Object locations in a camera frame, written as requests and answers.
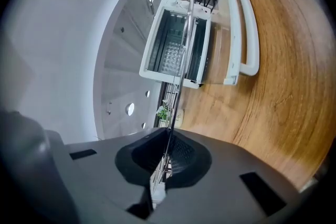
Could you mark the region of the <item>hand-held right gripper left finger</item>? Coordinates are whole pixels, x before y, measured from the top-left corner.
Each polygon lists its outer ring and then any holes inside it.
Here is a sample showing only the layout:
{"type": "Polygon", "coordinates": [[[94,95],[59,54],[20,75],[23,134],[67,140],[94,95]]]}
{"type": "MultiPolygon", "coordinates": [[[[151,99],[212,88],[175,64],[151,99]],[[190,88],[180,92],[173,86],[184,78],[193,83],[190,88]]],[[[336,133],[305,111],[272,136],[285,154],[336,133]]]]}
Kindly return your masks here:
{"type": "Polygon", "coordinates": [[[166,130],[64,144],[47,132],[48,200],[60,223],[151,223],[150,179],[166,130]]]}

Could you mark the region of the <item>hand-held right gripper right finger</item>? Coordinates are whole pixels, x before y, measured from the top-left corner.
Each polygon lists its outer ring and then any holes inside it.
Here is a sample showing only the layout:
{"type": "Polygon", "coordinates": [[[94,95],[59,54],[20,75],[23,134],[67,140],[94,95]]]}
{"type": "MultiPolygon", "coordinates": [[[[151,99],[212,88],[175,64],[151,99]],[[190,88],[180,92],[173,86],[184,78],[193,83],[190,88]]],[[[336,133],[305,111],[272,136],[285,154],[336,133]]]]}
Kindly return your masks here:
{"type": "Polygon", "coordinates": [[[155,223],[281,223],[300,198],[284,175],[232,143],[176,129],[169,155],[155,223]]]}

